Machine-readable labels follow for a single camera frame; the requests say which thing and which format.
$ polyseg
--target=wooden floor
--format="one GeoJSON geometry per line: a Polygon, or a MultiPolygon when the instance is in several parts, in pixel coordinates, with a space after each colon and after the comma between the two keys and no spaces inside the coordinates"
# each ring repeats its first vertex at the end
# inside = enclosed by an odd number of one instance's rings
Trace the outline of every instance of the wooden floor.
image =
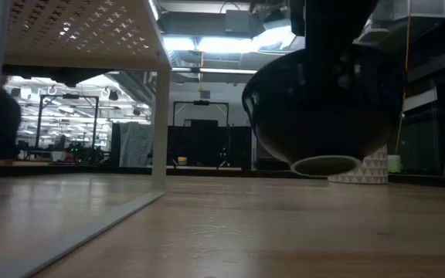
{"type": "Polygon", "coordinates": [[[37,277],[445,277],[445,189],[169,177],[37,277]]]}
{"type": "Polygon", "coordinates": [[[145,175],[0,178],[0,260],[20,256],[147,192],[145,175]]]}

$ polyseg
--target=white object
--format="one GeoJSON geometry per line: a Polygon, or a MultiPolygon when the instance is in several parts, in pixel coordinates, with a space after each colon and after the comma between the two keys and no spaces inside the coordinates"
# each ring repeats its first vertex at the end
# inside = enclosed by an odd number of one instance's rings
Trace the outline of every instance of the white object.
{"type": "Polygon", "coordinates": [[[348,184],[387,184],[387,147],[381,147],[363,159],[362,166],[341,175],[328,178],[329,181],[348,184]]]}

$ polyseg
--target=yellow object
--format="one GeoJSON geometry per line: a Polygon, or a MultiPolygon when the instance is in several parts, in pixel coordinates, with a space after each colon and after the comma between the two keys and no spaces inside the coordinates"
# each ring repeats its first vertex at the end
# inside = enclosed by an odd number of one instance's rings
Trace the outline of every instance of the yellow object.
{"type": "Polygon", "coordinates": [[[178,157],[178,165],[186,165],[186,161],[185,157],[178,157]]]}
{"type": "Polygon", "coordinates": [[[400,173],[401,167],[401,157],[399,155],[387,156],[387,171],[389,173],[400,173]]]}
{"type": "Polygon", "coordinates": [[[0,166],[11,166],[13,165],[12,159],[0,160],[0,166]]]}

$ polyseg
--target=black pole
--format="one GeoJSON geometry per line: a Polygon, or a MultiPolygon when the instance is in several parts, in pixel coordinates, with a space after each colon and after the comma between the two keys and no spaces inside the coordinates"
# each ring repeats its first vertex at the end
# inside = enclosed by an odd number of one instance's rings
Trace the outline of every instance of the black pole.
{"type": "Polygon", "coordinates": [[[92,132],[92,156],[90,157],[90,164],[93,164],[93,161],[96,157],[96,129],[97,129],[97,112],[99,111],[99,97],[94,97],[96,99],[96,111],[93,116],[93,132],[92,132]]]}
{"type": "Polygon", "coordinates": [[[171,146],[169,146],[170,148],[168,149],[168,153],[171,153],[172,159],[175,159],[173,157],[173,154],[174,154],[174,148],[175,148],[175,135],[176,135],[176,131],[175,131],[176,104],[178,104],[178,102],[174,101],[173,102],[173,124],[172,124],[172,132],[171,132],[171,146]]]}
{"type": "Polygon", "coordinates": [[[226,104],[226,126],[229,127],[229,104],[226,104]]]}
{"type": "Polygon", "coordinates": [[[39,102],[39,116],[37,117],[37,132],[36,132],[36,145],[35,147],[39,147],[39,138],[40,138],[40,122],[42,121],[42,104],[44,103],[44,97],[40,96],[40,102],[39,102]]]}
{"type": "Polygon", "coordinates": [[[176,118],[176,104],[178,104],[178,101],[173,102],[173,126],[175,126],[175,118],[176,118]]]}

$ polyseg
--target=overhead lamp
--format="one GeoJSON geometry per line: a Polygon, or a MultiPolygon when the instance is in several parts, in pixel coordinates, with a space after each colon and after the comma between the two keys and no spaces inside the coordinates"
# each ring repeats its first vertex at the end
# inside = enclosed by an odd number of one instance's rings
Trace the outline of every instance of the overhead lamp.
{"type": "Polygon", "coordinates": [[[260,47],[280,45],[280,49],[288,47],[294,40],[295,34],[291,31],[291,25],[276,27],[261,33],[253,38],[253,43],[260,47]]]}
{"type": "Polygon", "coordinates": [[[190,37],[165,36],[163,40],[167,50],[195,50],[195,43],[190,37]]]}
{"type": "Polygon", "coordinates": [[[20,130],[19,132],[27,133],[27,134],[34,134],[33,131],[28,131],[28,130],[20,130]]]}
{"type": "Polygon", "coordinates": [[[55,95],[58,92],[57,88],[54,87],[54,85],[52,85],[51,87],[49,87],[49,89],[47,89],[47,94],[49,95],[55,95]]]}
{"type": "Polygon", "coordinates": [[[200,69],[201,73],[233,73],[233,74],[255,74],[256,70],[251,69],[200,69]]]}
{"type": "MultiPolygon", "coordinates": [[[[22,119],[37,120],[39,116],[22,116],[22,119]]],[[[81,123],[93,123],[93,118],[85,117],[54,117],[54,116],[42,116],[42,120],[73,120],[81,123]]],[[[105,124],[108,121],[113,122],[138,122],[141,124],[149,124],[150,122],[144,119],[131,119],[131,118],[97,118],[98,124],[105,124]]]]}
{"type": "Polygon", "coordinates": [[[69,107],[58,107],[58,110],[65,111],[70,114],[75,113],[75,110],[73,108],[69,108],[69,107]]]}
{"type": "Polygon", "coordinates": [[[228,74],[247,74],[253,75],[257,71],[251,69],[211,69],[211,68],[189,68],[189,67],[174,67],[171,69],[173,73],[228,73],[228,74]]]}
{"type": "Polygon", "coordinates": [[[139,109],[138,107],[135,107],[135,108],[133,109],[133,115],[135,115],[135,116],[140,116],[140,114],[141,114],[140,109],[139,109]]]}
{"type": "Polygon", "coordinates": [[[249,53],[259,50],[251,39],[205,37],[199,43],[198,50],[207,53],[249,53]]]}
{"type": "Polygon", "coordinates": [[[109,99],[112,101],[116,101],[118,99],[117,90],[111,90],[109,92],[109,99]]]}
{"type": "MultiPolygon", "coordinates": [[[[75,108],[81,108],[81,109],[95,109],[95,107],[87,106],[87,105],[76,105],[75,108]]],[[[99,106],[99,109],[103,110],[114,110],[114,109],[120,109],[118,106],[99,106]]]]}
{"type": "Polygon", "coordinates": [[[101,92],[100,92],[100,96],[103,97],[103,98],[108,98],[109,94],[110,94],[110,90],[107,87],[102,89],[101,92]]]}
{"type": "Polygon", "coordinates": [[[84,116],[93,117],[93,115],[91,115],[91,114],[89,114],[89,113],[85,113],[85,112],[80,111],[80,110],[77,110],[76,112],[77,112],[77,113],[80,113],[80,114],[82,114],[82,115],[84,115],[84,116]]]}

